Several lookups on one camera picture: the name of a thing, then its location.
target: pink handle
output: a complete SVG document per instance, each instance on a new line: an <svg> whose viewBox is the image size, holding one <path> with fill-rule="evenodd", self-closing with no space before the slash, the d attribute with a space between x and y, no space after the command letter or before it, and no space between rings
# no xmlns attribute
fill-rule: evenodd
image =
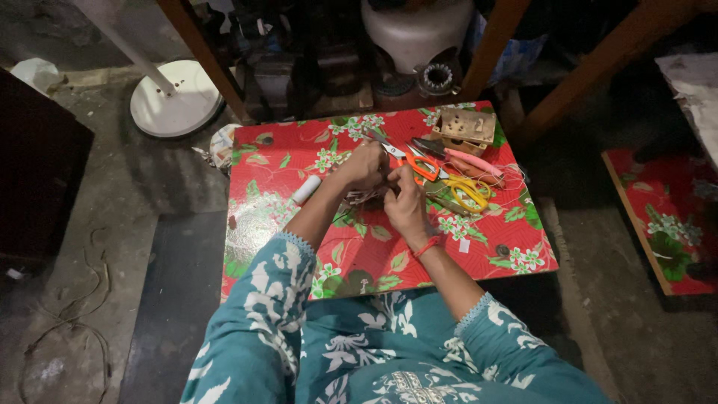
<svg viewBox="0 0 718 404"><path fill-rule="evenodd" d="M481 170L488 171L489 173L491 173L491 175L503 178L503 173L501 172L501 170L492 166L486 161L481 160L479 157L472 156L454 149L444 149L444 152L450 156L454 156L458 159L464 160L465 162L473 165L474 167L478 167Z"/></svg>

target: woman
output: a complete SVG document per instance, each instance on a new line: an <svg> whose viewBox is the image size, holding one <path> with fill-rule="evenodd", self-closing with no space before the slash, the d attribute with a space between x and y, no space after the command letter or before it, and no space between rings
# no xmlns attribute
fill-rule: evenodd
<svg viewBox="0 0 718 404"><path fill-rule="evenodd" d="M608 403L434 245L411 167L387 172L364 141L257 253L210 320L182 402ZM436 288L307 304L341 200L385 180L400 189L384 198L391 225Z"/></svg>

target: wall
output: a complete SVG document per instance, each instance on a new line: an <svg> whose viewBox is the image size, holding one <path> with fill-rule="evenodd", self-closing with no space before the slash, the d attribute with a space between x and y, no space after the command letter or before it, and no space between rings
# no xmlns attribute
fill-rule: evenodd
<svg viewBox="0 0 718 404"><path fill-rule="evenodd" d="M89 1L153 62L192 57L154 0ZM53 62L60 70L131 64L72 0L4 0L3 3L0 60L5 64L35 57Z"/></svg>

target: kurta sleeve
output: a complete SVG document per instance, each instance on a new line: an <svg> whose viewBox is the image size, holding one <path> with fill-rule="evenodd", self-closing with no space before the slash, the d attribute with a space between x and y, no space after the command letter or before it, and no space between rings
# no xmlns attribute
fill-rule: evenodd
<svg viewBox="0 0 718 404"><path fill-rule="evenodd" d="M485 380L537 392L555 403L611 403L593 380L531 335L489 293L459 322L455 334Z"/></svg>
<svg viewBox="0 0 718 404"><path fill-rule="evenodd" d="M315 262L312 248L290 233L259 250L210 319L182 403L284 403L294 396Z"/></svg>

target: thread spool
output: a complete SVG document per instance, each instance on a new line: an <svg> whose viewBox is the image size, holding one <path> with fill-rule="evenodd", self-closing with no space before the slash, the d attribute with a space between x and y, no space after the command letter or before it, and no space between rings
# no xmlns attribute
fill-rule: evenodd
<svg viewBox="0 0 718 404"><path fill-rule="evenodd" d="M319 185L322 183L322 179L319 178L317 175L310 175L309 178L302 184L301 187L299 187L298 190L292 194L292 200L297 204L301 205L304 203L304 201L309 198L309 196L312 194L312 192L316 191L317 188L319 188Z"/></svg>

